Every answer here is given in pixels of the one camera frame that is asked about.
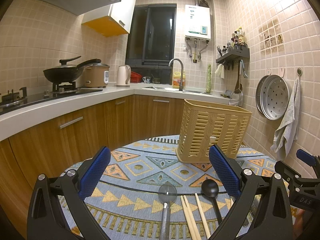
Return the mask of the black plastic spoon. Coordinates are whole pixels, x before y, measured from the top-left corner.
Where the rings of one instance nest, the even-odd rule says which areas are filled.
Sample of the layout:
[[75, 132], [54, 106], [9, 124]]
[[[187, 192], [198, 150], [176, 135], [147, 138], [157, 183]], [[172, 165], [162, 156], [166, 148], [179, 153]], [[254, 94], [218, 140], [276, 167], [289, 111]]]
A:
[[201, 190], [207, 197], [211, 199], [217, 217], [217, 222], [220, 225], [222, 223], [222, 217], [216, 201], [216, 196], [219, 194], [218, 184], [212, 179], [206, 179], [201, 185]]

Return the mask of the clear plastic spoon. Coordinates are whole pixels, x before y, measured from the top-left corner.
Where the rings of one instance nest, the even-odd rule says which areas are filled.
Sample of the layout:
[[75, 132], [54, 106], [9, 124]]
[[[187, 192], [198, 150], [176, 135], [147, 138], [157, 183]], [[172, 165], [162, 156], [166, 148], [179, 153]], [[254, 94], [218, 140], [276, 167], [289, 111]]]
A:
[[177, 198], [176, 187], [169, 182], [164, 183], [159, 188], [158, 198], [163, 204], [159, 239], [166, 240], [169, 239], [171, 205]]

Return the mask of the grey hanging towel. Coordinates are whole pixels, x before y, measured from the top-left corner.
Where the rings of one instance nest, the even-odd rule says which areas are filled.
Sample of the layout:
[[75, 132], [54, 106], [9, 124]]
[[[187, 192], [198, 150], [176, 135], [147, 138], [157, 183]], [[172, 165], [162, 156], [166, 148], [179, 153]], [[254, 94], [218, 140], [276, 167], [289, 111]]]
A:
[[278, 160], [284, 160], [290, 152], [292, 144], [298, 138], [298, 124], [301, 101], [300, 78], [296, 78], [289, 99], [287, 110], [279, 127], [274, 132], [273, 144], [270, 147]]

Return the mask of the patterned blue tablecloth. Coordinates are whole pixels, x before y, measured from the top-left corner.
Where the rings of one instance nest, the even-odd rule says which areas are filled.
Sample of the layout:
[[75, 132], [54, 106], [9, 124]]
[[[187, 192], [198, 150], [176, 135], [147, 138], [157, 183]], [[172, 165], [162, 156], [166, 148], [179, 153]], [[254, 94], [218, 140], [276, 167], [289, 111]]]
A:
[[[166, 182], [176, 187], [171, 205], [169, 239], [191, 239], [180, 196], [185, 195], [202, 239], [206, 239], [195, 193], [198, 194], [210, 234], [218, 227], [210, 199], [202, 192], [206, 179], [216, 181], [216, 197], [222, 218], [234, 203], [211, 163], [185, 164], [178, 160], [178, 135], [133, 142], [111, 152], [111, 161], [85, 203], [110, 239], [159, 239], [163, 204], [159, 188]], [[236, 156], [241, 168], [270, 177], [276, 160], [241, 145]]]

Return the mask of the white countertop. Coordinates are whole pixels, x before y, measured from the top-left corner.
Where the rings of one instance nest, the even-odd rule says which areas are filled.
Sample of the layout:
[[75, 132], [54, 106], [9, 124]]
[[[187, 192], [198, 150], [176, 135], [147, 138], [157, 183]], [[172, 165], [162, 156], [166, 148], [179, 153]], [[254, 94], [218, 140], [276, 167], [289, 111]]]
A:
[[163, 98], [191, 99], [228, 105], [234, 99], [225, 98], [223, 92], [206, 94], [199, 88], [187, 88], [180, 92], [169, 85], [136, 83], [130, 87], [107, 87], [100, 92], [80, 94], [29, 105], [1, 115], [1, 140], [25, 129], [99, 103], [129, 95], [159, 96]]

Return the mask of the beige plastic utensil basket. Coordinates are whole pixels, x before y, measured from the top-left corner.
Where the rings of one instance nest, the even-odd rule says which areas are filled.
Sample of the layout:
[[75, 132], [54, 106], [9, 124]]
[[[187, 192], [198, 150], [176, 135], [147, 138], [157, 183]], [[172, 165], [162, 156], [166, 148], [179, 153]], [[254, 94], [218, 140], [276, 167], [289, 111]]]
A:
[[209, 148], [217, 145], [235, 159], [252, 112], [232, 105], [185, 99], [176, 155], [180, 162], [209, 162]]

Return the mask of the gas stove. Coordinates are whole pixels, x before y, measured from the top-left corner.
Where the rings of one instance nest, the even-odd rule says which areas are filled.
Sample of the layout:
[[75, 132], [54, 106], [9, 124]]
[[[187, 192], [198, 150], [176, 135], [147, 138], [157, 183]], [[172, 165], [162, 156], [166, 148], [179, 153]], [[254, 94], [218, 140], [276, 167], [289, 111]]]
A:
[[19, 91], [8, 90], [6, 94], [1, 94], [1, 115], [37, 103], [103, 91], [100, 88], [77, 87], [75, 81], [54, 83], [52, 89], [52, 91], [44, 90], [37, 94], [28, 94], [26, 87], [20, 88]]

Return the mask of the black wok with lid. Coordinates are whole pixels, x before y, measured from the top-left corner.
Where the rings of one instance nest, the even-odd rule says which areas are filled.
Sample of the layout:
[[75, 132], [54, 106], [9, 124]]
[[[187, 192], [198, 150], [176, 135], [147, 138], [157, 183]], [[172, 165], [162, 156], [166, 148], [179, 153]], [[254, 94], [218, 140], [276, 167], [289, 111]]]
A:
[[101, 63], [101, 59], [91, 59], [84, 61], [80, 64], [67, 64], [68, 62], [79, 59], [77, 56], [71, 59], [60, 59], [59, 66], [54, 68], [45, 69], [43, 71], [45, 78], [51, 83], [60, 84], [64, 82], [72, 83], [79, 78], [85, 68], [94, 64]]

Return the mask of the brown rice cooker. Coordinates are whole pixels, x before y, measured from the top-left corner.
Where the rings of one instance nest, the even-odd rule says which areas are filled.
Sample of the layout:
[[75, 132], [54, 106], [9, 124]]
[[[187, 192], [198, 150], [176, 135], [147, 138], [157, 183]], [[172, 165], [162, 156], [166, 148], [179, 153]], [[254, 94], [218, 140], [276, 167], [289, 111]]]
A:
[[109, 65], [104, 63], [93, 64], [83, 72], [84, 86], [89, 88], [106, 87], [109, 82]]

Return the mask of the yellow detergent bottle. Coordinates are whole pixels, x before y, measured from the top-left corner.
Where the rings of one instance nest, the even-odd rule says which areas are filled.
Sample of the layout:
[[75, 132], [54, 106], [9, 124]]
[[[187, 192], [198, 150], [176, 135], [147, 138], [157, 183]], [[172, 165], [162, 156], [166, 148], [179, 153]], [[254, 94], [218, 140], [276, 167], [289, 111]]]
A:
[[183, 72], [183, 75], [181, 75], [181, 72], [174, 72], [173, 78], [172, 78], [172, 87], [173, 88], [179, 88], [180, 82], [182, 81], [182, 86], [185, 86], [185, 72]]

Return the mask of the red basket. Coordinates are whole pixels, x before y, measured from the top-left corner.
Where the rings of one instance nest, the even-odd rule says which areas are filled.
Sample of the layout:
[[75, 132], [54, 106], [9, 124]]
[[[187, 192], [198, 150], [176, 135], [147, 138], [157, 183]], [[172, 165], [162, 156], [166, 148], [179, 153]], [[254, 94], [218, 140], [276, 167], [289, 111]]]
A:
[[136, 73], [136, 72], [131, 72], [130, 76], [130, 82], [131, 83], [141, 83], [143, 76]]

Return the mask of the white gas water heater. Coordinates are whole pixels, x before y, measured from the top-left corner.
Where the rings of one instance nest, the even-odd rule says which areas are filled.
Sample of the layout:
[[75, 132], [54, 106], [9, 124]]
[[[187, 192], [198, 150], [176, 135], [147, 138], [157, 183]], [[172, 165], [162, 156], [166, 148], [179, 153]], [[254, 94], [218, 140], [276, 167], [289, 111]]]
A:
[[186, 4], [184, 14], [185, 37], [210, 41], [210, 8]]

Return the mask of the dark window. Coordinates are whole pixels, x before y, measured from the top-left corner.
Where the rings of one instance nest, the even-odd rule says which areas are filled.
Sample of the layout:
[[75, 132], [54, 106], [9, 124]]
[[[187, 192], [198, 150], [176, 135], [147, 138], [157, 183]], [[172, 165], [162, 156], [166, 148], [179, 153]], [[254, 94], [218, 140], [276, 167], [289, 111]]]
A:
[[127, 40], [126, 64], [166, 66], [174, 57], [176, 4], [138, 5]]

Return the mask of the black wall spice shelf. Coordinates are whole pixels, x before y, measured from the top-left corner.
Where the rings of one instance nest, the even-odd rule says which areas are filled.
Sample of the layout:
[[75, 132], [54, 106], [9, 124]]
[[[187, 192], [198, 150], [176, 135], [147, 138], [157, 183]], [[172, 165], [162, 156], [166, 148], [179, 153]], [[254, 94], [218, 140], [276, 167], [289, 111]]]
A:
[[228, 53], [216, 59], [216, 63], [223, 64], [225, 67], [231, 66], [233, 62], [238, 58], [246, 58], [250, 57], [250, 49], [242, 48], [242, 49], [231, 49]]

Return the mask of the white wall cabinet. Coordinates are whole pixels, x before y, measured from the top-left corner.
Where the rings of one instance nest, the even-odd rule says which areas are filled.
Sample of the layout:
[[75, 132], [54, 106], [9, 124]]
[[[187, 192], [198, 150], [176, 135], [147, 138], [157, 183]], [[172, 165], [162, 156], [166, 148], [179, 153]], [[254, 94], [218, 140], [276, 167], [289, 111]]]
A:
[[105, 37], [130, 33], [136, 0], [121, 0], [84, 14], [82, 25]]

